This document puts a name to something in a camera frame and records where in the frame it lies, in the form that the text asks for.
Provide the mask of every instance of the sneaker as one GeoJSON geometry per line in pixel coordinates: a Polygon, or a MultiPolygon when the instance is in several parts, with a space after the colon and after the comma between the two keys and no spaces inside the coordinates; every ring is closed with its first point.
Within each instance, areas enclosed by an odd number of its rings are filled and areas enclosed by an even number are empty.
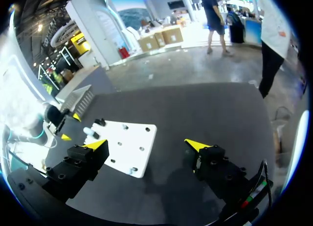
{"type": "Polygon", "coordinates": [[[232,56],[234,56],[234,54],[231,53],[230,51],[226,50],[226,51],[223,51],[222,56],[232,57],[232,56]]]}
{"type": "Polygon", "coordinates": [[[206,51],[207,54],[211,54],[212,52],[213,52],[212,48],[208,48],[207,51],[206,51]]]}

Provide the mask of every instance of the black pants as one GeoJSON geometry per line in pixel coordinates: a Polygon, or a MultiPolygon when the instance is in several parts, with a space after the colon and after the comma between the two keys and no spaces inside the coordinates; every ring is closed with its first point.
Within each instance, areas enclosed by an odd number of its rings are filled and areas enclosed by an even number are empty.
{"type": "Polygon", "coordinates": [[[266,97],[273,85],[274,77],[284,62],[284,58],[262,41],[263,71],[259,91],[262,97],[266,97]]]}

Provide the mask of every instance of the black table surface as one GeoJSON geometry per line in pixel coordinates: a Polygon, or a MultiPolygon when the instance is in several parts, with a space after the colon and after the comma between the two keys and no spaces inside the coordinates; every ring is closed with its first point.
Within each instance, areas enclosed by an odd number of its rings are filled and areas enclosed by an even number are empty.
{"type": "Polygon", "coordinates": [[[82,127],[90,127],[96,118],[157,126],[143,178],[104,165],[94,181],[88,181],[74,199],[67,201],[102,219],[182,226],[215,220],[224,202],[194,177],[185,138],[218,144],[233,163],[247,169],[247,178],[257,173],[266,158],[269,177],[273,176],[270,121],[260,93],[249,84],[211,83],[98,95],[80,125],[63,128],[75,135],[72,141],[59,140],[49,151],[46,165],[56,165],[66,156],[67,148],[83,144],[86,135],[82,127]]]}

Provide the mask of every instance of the blue shorts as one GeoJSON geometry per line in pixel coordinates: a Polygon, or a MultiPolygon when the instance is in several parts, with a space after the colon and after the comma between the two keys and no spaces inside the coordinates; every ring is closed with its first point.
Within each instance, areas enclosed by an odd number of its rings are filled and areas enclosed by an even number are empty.
{"type": "Polygon", "coordinates": [[[225,28],[221,24],[208,25],[210,31],[216,31],[219,35],[225,34],[225,28]]]}

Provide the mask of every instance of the person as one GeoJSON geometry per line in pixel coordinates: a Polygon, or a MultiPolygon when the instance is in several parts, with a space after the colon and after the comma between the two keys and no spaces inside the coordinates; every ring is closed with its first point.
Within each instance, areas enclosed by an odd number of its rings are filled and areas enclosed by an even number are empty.
{"type": "Polygon", "coordinates": [[[291,29],[273,0],[258,0],[258,5],[264,11],[261,30],[263,70],[259,91],[265,98],[287,57],[291,29]]]}
{"type": "Polygon", "coordinates": [[[232,54],[226,49],[224,40],[224,20],[218,9],[217,0],[202,0],[203,7],[206,14],[207,25],[209,26],[209,38],[208,38],[208,49],[207,54],[212,53],[211,43],[214,31],[220,35],[220,41],[223,48],[223,56],[232,56],[232,54]]]}
{"type": "Polygon", "coordinates": [[[171,15],[171,24],[176,24],[178,20],[177,11],[174,10],[171,15]]]}
{"type": "Polygon", "coordinates": [[[226,23],[229,25],[230,41],[242,44],[244,42],[245,27],[230,6],[227,7],[227,11],[226,23]]]}

